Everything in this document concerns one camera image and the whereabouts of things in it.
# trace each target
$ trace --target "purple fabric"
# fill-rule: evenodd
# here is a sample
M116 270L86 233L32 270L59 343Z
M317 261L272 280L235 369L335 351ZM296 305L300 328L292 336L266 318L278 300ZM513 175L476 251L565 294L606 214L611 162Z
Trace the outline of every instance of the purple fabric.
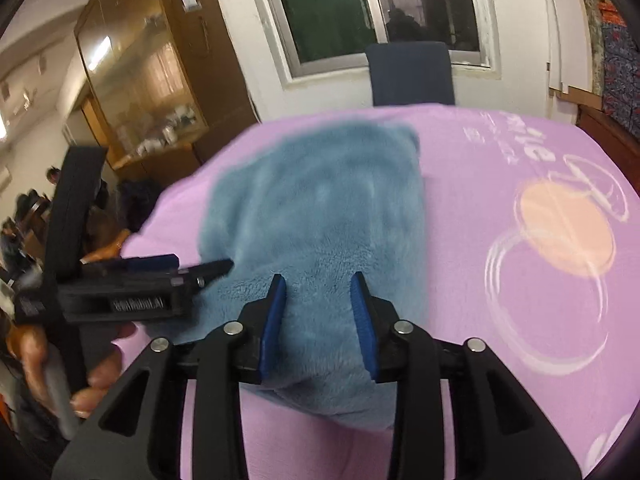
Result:
M196 264L202 215L221 174L286 136L352 117L409 124L420 137L428 307L414 321L443 340L484 338L588 473L640 399L640 200L574 126L441 105L262 124L165 191L124 256L175 253L181 265ZM120 341L126 364L147 341L142 330ZM184 480L190 409L192 398ZM389 433L347 430L247 393L242 421L252 479L386 478ZM447 471L453 478L450 445Z

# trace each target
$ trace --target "window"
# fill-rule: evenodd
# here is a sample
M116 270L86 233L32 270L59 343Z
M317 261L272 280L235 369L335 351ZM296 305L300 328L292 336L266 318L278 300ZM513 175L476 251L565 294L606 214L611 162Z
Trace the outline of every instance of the window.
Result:
M269 6L297 77L366 66L367 45L390 41L442 41L453 63L488 66L478 20L487 10L478 1L485 0L269 0Z

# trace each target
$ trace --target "blue fuzzy fabric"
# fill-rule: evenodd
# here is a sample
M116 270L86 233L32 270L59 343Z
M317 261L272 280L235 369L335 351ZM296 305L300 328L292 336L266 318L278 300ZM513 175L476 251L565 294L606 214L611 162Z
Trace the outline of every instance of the blue fuzzy fabric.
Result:
M275 368L258 394L356 428L393 424L395 384L362 362L350 301L361 270L374 296L424 320L424 202L418 141L405 126L337 123L278 145L227 173L209 198L202 261L231 258L191 322L151 325L174 342L204 338L287 282Z

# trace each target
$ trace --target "metal screw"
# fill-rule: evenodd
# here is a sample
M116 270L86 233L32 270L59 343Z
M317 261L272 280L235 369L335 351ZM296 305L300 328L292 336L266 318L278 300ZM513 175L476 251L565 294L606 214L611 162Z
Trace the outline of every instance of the metal screw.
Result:
M408 321L401 319L400 321L396 321L394 330L399 334L410 334L414 331L414 326Z
M167 348L169 348L169 341L164 337L159 337L151 342L151 349L154 352L164 352Z
M486 349L486 343L482 341L482 339L478 339L477 337L471 338L466 342L466 345L472 352L484 352Z
M225 325L223 330L225 331L225 334L236 335L241 333L242 330L244 330L244 326L242 326L242 323L240 323L239 321L229 321Z

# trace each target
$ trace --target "glass cabinet door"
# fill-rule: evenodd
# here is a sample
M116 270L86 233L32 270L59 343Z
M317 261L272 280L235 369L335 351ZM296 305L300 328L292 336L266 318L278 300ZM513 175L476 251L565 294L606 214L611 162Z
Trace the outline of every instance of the glass cabinet door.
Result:
M89 80L122 149L141 154L206 130L160 0L92 0L76 29Z

